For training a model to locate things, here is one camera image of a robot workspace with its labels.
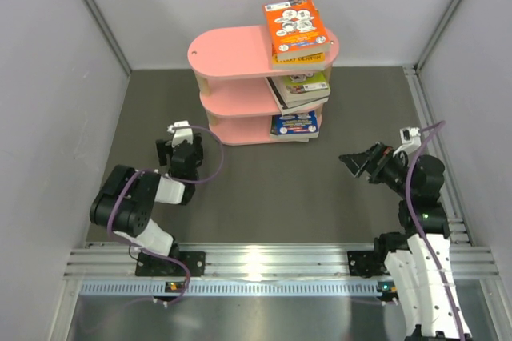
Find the blue 26-storey treehouse book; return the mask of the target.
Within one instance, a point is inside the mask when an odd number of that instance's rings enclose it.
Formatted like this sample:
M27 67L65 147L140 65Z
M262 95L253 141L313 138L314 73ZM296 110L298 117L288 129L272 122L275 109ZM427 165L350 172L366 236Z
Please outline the blue 26-storey treehouse book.
M292 94L291 96L286 97L285 104L287 107L298 107L308 103L322 102L324 99L328 98L328 94Z

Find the dark tale of two cities book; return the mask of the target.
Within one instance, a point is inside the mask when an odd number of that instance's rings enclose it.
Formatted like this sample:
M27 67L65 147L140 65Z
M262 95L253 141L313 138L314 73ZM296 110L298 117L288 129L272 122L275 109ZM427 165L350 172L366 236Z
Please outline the dark tale of two cities book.
M266 77L265 82L281 115L312 111L330 97L321 73Z

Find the lime green treehouse book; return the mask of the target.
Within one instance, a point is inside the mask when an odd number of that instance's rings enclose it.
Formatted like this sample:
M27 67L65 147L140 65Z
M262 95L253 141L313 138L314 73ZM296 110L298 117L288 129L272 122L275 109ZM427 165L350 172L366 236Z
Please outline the lime green treehouse book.
M330 85L321 71L281 76L278 77L278 80L280 87L290 95L317 94L323 96L330 93Z

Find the orange 78-storey treehouse book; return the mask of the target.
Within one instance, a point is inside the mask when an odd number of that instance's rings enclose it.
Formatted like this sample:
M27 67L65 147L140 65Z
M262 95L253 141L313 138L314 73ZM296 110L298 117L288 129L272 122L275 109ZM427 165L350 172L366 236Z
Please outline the orange 78-storey treehouse book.
M325 54L329 50L330 38L313 0L285 0L262 8L277 59Z

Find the pink three-tier shelf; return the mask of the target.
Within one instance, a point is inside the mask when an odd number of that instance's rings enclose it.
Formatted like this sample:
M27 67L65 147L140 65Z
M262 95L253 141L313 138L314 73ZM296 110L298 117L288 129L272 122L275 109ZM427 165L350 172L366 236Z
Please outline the pink three-tier shelf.
M330 70L338 56L338 40L328 33L330 48L321 71L330 85ZM266 77L309 74L318 71L274 70L273 48L268 26L232 26L206 31L188 48L200 101L210 130L228 146L275 142L270 136L271 119L281 115L266 85ZM323 105L315 112L319 130Z

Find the dark blue treehouse book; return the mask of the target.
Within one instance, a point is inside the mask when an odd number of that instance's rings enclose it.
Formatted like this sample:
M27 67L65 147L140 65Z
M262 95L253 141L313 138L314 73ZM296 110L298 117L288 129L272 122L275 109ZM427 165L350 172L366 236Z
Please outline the dark blue treehouse book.
M314 111L274 115L270 136L279 140L309 140L319 136L319 122Z

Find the yellow 130-storey treehouse book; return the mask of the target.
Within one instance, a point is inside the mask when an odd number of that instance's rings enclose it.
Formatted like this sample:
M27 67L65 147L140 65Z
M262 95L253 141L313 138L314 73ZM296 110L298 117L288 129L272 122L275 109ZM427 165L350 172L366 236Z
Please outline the yellow 130-storey treehouse book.
M274 70L319 71L325 69L326 59L324 53L312 54L287 60L279 59L276 54L273 54L271 58L271 64Z

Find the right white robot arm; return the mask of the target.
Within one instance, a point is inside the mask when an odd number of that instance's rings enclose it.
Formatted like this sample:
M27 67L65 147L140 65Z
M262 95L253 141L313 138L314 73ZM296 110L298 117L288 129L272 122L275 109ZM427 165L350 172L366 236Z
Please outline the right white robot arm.
M339 159L355 178L366 176L368 183L385 185L400 197L402 229L379 235L369 251L348 252L350 274L391 277L393 287L382 292L402 306L406 339L471 340L454 282L448 218L440 201L443 162L422 147L407 154L381 142Z

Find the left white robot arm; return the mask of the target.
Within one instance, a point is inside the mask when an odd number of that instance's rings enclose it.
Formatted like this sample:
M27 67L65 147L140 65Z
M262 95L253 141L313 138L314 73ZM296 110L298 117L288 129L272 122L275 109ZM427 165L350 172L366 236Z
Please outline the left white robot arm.
M157 171L139 174L130 166L117 165L110 172L90 206L90 221L141 250L137 276L186 274L198 258L180 253L175 237L152 218L154 205L186 205L194 195L194 182L202 165L202 136L187 133L183 138L156 142L158 161L168 166L167 174Z

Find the purple treehouse book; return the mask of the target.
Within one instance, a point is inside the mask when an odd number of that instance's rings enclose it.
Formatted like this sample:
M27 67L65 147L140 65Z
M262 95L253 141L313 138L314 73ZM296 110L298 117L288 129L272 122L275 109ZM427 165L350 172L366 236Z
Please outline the purple treehouse book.
M309 138L276 138L275 142L309 142Z

